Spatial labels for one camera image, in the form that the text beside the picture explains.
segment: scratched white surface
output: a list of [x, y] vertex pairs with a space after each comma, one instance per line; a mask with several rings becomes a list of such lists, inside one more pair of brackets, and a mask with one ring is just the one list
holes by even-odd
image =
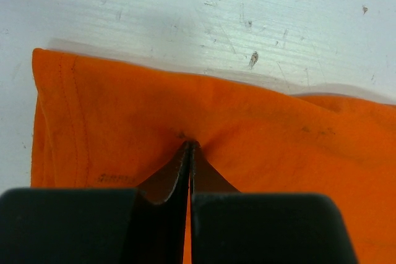
[[395, 0], [0, 0], [0, 192], [29, 185], [33, 48], [396, 103], [395, 20]]

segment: white surface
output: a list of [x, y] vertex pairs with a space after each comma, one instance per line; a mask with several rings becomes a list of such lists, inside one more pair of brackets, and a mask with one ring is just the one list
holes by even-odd
[[396, 103], [395, 0], [0, 0], [0, 11], [0, 192], [29, 185], [36, 47]]

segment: orange cloth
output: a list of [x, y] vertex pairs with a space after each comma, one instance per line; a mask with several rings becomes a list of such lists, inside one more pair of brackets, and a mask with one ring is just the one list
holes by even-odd
[[132, 187], [196, 139], [242, 192], [330, 196], [360, 262], [395, 263], [395, 107], [42, 49], [33, 73], [33, 187]]

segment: orange fabric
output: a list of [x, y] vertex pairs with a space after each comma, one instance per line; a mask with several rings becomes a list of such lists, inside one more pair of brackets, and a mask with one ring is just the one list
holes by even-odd
[[196, 139], [243, 192], [330, 196], [361, 263], [395, 262], [393, 106], [42, 49], [33, 73], [33, 187], [132, 187]]

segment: stitched seam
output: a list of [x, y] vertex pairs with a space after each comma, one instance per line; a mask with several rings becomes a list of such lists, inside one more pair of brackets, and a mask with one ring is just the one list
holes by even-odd
[[62, 86], [62, 91], [63, 91], [63, 97], [64, 97], [64, 101], [66, 102], [66, 108], [67, 111], [69, 112], [69, 117], [70, 117], [70, 122], [71, 122], [71, 126], [72, 126], [72, 132], [73, 132], [73, 141], [74, 141], [74, 149], [75, 149], [75, 174], [74, 174], [74, 187], [75, 187], [75, 183], [77, 180], [77, 171], [78, 171], [78, 167], [79, 167], [79, 156], [78, 156], [78, 151], [77, 151], [77, 140], [75, 139], [75, 130], [74, 130], [74, 124], [73, 124], [73, 117], [72, 117], [72, 113], [70, 110], [70, 106], [69, 106], [69, 102], [67, 102], [67, 97], [66, 97], [66, 91], [63, 85], [63, 77], [62, 77], [62, 58], [63, 58], [63, 54], [60, 58], [59, 61], [59, 77], [61, 79], [61, 86]]
[[90, 157], [89, 157], [89, 147], [88, 147], [87, 126], [85, 125], [85, 116], [84, 116], [84, 113], [82, 112], [80, 93], [79, 93], [79, 89], [77, 88], [77, 82], [75, 81], [75, 76], [74, 76], [74, 67], [77, 63], [77, 59], [78, 59], [78, 57], [75, 58], [73, 66], [72, 66], [72, 76], [73, 76], [73, 81], [74, 81], [74, 86], [75, 86], [75, 92], [77, 94], [77, 101], [79, 102], [79, 107], [80, 107], [80, 112], [81, 112], [82, 127], [84, 128], [84, 147], [85, 147], [85, 150], [87, 151], [87, 167], [85, 168], [85, 182], [84, 182], [84, 187], [86, 187], [87, 182], [88, 182]]

